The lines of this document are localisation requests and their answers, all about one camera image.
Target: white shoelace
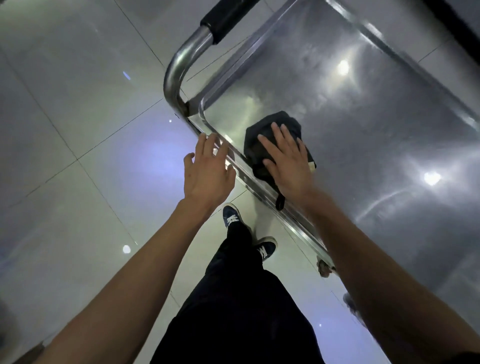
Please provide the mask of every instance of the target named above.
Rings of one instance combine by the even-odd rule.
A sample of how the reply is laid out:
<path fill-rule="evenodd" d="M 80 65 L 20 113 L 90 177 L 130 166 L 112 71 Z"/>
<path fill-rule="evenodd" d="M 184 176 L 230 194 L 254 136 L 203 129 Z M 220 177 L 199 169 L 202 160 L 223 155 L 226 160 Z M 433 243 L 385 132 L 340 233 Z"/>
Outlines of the white shoelace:
<path fill-rule="evenodd" d="M 232 215 L 227 218 L 227 224 L 230 225 L 232 222 L 240 221 L 237 215 Z"/>
<path fill-rule="evenodd" d="M 260 254 L 262 255 L 262 259 L 265 259 L 267 258 L 267 251 L 265 250 L 265 247 L 264 246 L 261 246 L 260 248 L 257 249 Z"/>

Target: curved metal tube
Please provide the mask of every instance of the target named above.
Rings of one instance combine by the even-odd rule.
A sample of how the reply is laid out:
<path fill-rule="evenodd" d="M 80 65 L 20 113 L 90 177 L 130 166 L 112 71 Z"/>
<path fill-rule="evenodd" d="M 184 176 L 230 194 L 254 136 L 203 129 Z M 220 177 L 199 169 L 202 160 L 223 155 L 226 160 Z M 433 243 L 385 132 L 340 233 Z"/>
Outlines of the curved metal tube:
<path fill-rule="evenodd" d="M 200 26 L 175 53 L 163 80 L 163 94 L 172 108 L 181 115 L 190 116 L 188 105 L 180 96 L 180 86 L 191 65 L 213 44 L 213 35 L 206 26 Z"/>

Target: bright light spot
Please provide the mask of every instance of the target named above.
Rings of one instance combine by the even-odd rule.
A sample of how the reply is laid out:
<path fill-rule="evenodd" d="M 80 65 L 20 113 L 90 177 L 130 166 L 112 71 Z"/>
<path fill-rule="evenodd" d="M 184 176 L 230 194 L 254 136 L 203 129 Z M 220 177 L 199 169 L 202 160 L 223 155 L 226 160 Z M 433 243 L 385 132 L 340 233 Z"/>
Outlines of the bright light spot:
<path fill-rule="evenodd" d="M 337 71 L 340 76 L 345 76 L 350 71 L 350 65 L 347 60 L 342 60 L 338 66 Z"/>
<path fill-rule="evenodd" d="M 435 186 L 442 179 L 442 176 L 437 172 L 427 172 L 423 175 L 423 179 L 430 186 Z"/>

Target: black pants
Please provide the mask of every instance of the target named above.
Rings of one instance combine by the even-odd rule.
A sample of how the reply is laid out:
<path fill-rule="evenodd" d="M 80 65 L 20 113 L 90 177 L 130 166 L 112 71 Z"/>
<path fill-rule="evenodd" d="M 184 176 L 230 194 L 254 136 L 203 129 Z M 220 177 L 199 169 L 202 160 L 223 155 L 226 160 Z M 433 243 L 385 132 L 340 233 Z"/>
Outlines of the black pants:
<path fill-rule="evenodd" d="M 185 347 L 172 353 L 179 344 Z M 187 298 L 152 362 L 182 359 L 311 359 L 323 363 L 312 326 L 262 256 L 241 222 L 233 222 L 205 275 Z"/>

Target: finger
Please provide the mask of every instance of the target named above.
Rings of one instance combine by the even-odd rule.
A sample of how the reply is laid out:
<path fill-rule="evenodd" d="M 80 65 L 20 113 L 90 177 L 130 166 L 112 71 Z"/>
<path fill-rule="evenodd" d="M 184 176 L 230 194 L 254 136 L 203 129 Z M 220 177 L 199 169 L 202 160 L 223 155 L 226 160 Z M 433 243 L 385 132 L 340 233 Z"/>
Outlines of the finger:
<path fill-rule="evenodd" d="M 272 156 L 273 160 L 278 163 L 283 157 L 283 153 L 280 151 L 280 149 L 278 149 L 271 141 L 261 134 L 259 134 L 257 138 L 267 152 Z"/>
<path fill-rule="evenodd" d="M 192 158 L 195 156 L 195 153 L 189 153 L 183 158 L 183 165 L 185 166 L 185 170 L 187 170 L 188 167 L 193 165 Z"/>
<path fill-rule="evenodd" d="M 299 143 L 299 150 L 300 150 L 300 155 L 302 159 L 308 162 L 307 147 L 305 146 L 305 144 L 302 142 L 300 138 L 297 138 L 297 142 Z"/>
<path fill-rule="evenodd" d="M 211 133 L 208 136 L 207 141 L 204 145 L 204 156 L 213 157 L 213 148 L 215 147 L 216 133 Z"/>
<path fill-rule="evenodd" d="M 223 161 L 223 163 L 225 163 L 225 159 L 227 158 L 229 147 L 230 147 L 230 144 L 228 142 L 223 142 L 218 152 L 216 153 L 217 158 Z"/>
<path fill-rule="evenodd" d="M 291 151 L 290 147 L 288 146 L 287 141 L 283 137 L 283 134 L 282 134 L 280 128 L 278 127 L 278 125 L 276 124 L 276 122 L 272 123 L 272 131 L 273 131 L 273 135 L 274 135 L 275 140 L 276 140 L 276 145 L 278 145 L 278 149 L 280 149 L 283 152 L 283 154 L 285 154 L 287 156 L 291 156 L 292 151 Z"/>
<path fill-rule="evenodd" d="M 263 163 L 265 168 L 267 168 L 268 172 L 272 175 L 275 183 L 277 183 L 277 181 L 280 179 L 280 173 L 278 172 L 278 167 L 276 164 L 269 159 L 264 159 Z"/>
<path fill-rule="evenodd" d="M 300 156 L 300 151 L 297 143 L 295 140 L 293 140 L 292 135 L 290 134 L 290 130 L 288 130 L 287 126 L 285 124 L 282 124 L 280 126 L 280 130 L 283 134 L 283 137 L 288 143 L 288 146 L 290 147 L 290 150 L 292 151 L 292 155 L 299 157 Z"/>
<path fill-rule="evenodd" d="M 207 140 L 207 135 L 205 133 L 201 133 L 198 136 L 198 142 L 195 147 L 195 155 L 197 157 L 200 157 L 204 154 L 204 146 L 205 146 L 205 141 Z"/>
<path fill-rule="evenodd" d="M 237 176 L 237 171 L 233 166 L 230 164 L 227 167 L 227 186 L 228 186 L 228 193 L 232 192 L 233 187 L 235 187 L 235 177 Z"/>

